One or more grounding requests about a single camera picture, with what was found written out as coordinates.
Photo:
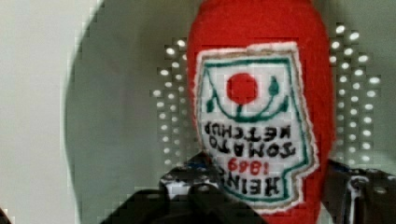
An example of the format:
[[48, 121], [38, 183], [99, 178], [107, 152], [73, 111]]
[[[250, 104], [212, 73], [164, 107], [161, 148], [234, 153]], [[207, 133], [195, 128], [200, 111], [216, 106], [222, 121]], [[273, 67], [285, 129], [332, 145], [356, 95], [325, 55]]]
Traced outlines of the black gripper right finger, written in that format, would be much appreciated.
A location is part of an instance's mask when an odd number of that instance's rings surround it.
[[396, 224], [396, 179], [329, 161], [322, 203], [334, 224]]

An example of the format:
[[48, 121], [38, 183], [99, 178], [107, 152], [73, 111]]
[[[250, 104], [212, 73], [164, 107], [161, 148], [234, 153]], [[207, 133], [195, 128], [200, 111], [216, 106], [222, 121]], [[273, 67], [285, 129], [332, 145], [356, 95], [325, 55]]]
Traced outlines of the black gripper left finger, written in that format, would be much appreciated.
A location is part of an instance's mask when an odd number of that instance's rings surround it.
[[163, 175], [157, 189], [133, 194], [100, 224], [267, 224], [226, 196], [216, 169], [199, 153]]

